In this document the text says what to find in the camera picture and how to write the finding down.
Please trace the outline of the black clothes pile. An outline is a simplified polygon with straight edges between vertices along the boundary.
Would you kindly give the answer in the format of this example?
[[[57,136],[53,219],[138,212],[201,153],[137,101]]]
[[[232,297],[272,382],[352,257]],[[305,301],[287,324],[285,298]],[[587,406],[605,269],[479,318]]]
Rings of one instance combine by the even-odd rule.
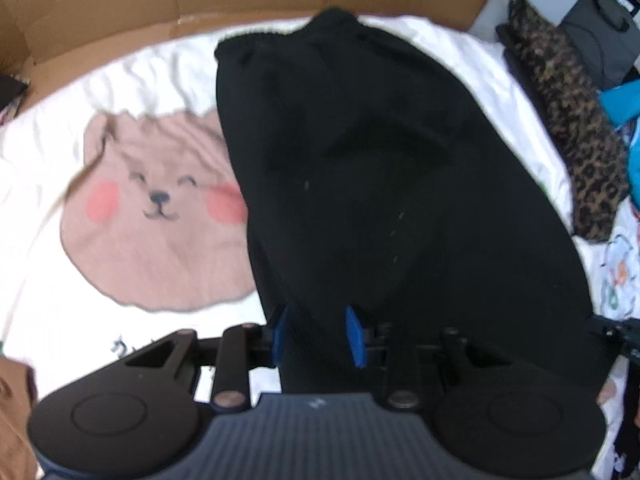
[[[29,83],[11,75],[0,75],[0,110],[5,112],[17,105],[29,87]]]

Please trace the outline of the leopard print garment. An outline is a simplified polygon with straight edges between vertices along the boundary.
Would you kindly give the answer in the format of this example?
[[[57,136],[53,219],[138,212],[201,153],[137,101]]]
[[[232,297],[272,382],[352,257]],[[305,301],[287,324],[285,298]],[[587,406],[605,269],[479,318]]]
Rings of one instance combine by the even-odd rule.
[[[630,191],[628,148],[606,116],[596,84],[570,36],[529,0],[509,0],[496,32],[570,177],[573,232],[605,242]]]

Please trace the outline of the white bear print bedsheet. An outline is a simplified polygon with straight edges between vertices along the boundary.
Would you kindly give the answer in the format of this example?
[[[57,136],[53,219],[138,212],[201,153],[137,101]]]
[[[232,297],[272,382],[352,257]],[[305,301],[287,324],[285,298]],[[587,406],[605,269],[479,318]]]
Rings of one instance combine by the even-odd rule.
[[[191,396],[158,370],[125,364],[177,330],[216,338],[264,325],[277,309],[262,305],[250,263],[215,52],[226,38],[294,32],[312,19],[144,49],[2,129],[2,348],[34,374],[27,435],[44,476],[610,478],[624,462],[615,452],[623,356],[591,393],[446,327],[416,344],[420,410],[384,408],[371,390],[287,393],[281,359],[250,371],[249,410],[216,412],[211,367]],[[585,270],[591,315],[639,319],[630,203],[618,207],[605,242],[576,235],[570,177],[503,50],[455,33],[456,75],[558,211]]]

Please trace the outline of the black jacket with patterned lining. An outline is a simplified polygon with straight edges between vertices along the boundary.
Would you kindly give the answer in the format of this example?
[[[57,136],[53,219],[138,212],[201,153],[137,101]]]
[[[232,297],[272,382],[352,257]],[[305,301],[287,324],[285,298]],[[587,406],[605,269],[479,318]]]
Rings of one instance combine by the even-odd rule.
[[[477,102],[460,36],[326,10],[218,44],[216,98],[287,393],[367,391],[348,307],[429,344],[446,327],[597,393],[615,354],[555,206]]]

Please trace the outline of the blue patterned storage bag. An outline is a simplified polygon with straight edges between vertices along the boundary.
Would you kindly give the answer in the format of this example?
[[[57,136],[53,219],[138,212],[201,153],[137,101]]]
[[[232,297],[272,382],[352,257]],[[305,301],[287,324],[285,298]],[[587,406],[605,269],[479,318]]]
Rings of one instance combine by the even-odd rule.
[[[627,174],[631,201],[639,208],[640,80],[601,92],[600,103],[628,148]]]

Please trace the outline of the dark grey backpack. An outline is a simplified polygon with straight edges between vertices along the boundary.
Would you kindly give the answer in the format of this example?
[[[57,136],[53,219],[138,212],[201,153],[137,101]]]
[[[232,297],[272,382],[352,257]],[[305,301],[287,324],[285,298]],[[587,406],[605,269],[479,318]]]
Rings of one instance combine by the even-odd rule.
[[[577,0],[560,29],[599,90],[619,86],[639,56],[639,29],[617,0]]]

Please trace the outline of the brown fuzzy garment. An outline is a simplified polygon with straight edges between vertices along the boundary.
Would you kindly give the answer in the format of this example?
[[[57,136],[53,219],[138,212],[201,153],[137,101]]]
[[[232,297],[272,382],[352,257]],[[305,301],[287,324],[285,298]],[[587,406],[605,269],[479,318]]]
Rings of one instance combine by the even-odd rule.
[[[38,465],[27,437],[27,422],[37,399],[32,369],[1,358],[1,478],[35,479]]]

